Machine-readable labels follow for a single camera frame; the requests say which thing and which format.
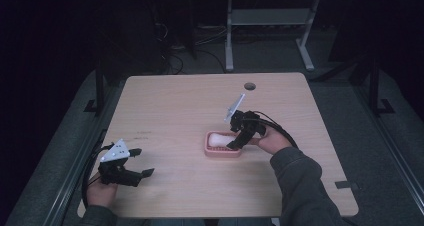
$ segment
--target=sleeve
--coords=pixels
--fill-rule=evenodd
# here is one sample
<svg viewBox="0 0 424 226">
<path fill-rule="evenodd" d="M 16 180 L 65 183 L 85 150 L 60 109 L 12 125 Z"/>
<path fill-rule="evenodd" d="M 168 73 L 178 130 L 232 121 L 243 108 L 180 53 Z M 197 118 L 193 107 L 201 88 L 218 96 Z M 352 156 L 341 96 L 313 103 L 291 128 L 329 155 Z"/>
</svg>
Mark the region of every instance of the sleeve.
<svg viewBox="0 0 424 226">
<path fill-rule="evenodd" d="M 108 208 L 91 205 L 77 226 L 115 226 L 117 216 Z"/>
<path fill-rule="evenodd" d="M 289 147 L 271 158 L 283 195 L 281 225 L 343 225 L 339 210 L 321 182 L 321 166 Z"/>
</svg>

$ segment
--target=dark background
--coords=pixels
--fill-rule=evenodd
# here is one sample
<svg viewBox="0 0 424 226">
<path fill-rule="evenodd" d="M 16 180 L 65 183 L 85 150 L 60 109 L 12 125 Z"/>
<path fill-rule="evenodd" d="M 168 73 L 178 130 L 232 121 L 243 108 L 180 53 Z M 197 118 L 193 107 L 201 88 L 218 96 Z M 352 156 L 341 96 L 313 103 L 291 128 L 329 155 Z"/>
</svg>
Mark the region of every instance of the dark background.
<svg viewBox="0 0 424 226">
<path fill-rule="evenodd" d="M 331 60 L 349 60 L 360 52 L 377 55 L 381 68 L 398 82 L 421 118 L 423 4 L 422 0 L 322 0 L 314 24 L 339 28 Z M 152 5 L 158 6 L 156 17 Z M 264 1 L 259 5 L 266 6 Z M 170 33 L 190 46 L 192 27 L 225 25 L 225 10 L 226 0 L 197 0 L 191 6 L 187 0 L 0 0 L 0 224 L 78 87 L 99 61 L 110 83 L 131 74 L 160 74 L 166 47 L 155 40 L 154 20 L 167 23 Z"/>
</svg>

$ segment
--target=light wood surface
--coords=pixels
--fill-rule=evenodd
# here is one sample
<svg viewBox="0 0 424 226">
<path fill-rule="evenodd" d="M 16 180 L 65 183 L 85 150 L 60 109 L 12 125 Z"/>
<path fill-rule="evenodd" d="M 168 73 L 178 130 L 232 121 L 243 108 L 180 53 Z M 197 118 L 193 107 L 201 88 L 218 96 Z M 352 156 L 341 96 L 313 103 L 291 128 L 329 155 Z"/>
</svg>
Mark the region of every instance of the light wood surface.
<svg viewBox="0 0 424 226">
<path fill-rule="evenodd" d="M 256 89 L 247 91 L 252 82 Z M 245 146 L 238 158 L 209 158 L 209 131 L 230 131 L 227 108 L 246 93 L 239 110 L 261 111 L 289 132 L 323 167 L 322 181 L 342 215 L 358 206 L 305 77 L 300 73 L 141 76 L 127 80 L 104 144 L 123 138 L 143 152 L 128 170 L 155 168 L 138 187 L 120 186 L 112 210 L 121 217 L 276 217 L 281 192 L 271 155 Z M 79 215 L 84 207 L 80 205 Z"/>
</svg>

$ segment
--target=pink tray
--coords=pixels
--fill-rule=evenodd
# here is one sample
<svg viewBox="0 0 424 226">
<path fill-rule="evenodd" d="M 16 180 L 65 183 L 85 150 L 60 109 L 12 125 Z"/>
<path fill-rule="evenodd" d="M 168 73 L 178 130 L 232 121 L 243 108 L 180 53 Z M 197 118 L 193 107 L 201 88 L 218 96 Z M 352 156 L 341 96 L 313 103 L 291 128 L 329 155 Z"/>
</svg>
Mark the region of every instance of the pink tray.
<svg viewBox="0 0 424 226">
<path fill-rule="evenodd" d="M 241 155 L 241 150 L 231 150 L 227 147 L 211 147 L 209 146 L 209 136 L 212 133 L 221 134 L 224 136 L 237 136 L 233 132 L 208 132 L 205 138 L 205 155 L 213 158 L 237 158 Z"/>
</svg>

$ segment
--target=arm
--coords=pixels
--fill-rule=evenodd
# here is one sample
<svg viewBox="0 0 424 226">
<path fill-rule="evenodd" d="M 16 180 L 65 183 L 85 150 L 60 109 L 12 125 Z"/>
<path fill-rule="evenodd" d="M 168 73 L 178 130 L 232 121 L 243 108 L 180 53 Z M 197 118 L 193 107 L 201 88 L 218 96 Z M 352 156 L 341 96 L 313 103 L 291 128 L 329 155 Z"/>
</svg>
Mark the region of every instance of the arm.
<svg viewBox="0 0 424 226">
<path fill-rule="evenodd" d="M 342 225 L 340 213 L 322 185 L 318 163 L 270 127 L 257 145 L 274 155 L 271 165 L 283 194 L 281 225 Z"/>
<path fill-rule="evenodd" d="M 112 205 L 117 184 L 102 184 L 100 174 L 93 176 L 87 189 L 88 207 L 78 226 L 112 226 L 116 225 L 117 216 L 109 209 Z"/>
</svg>

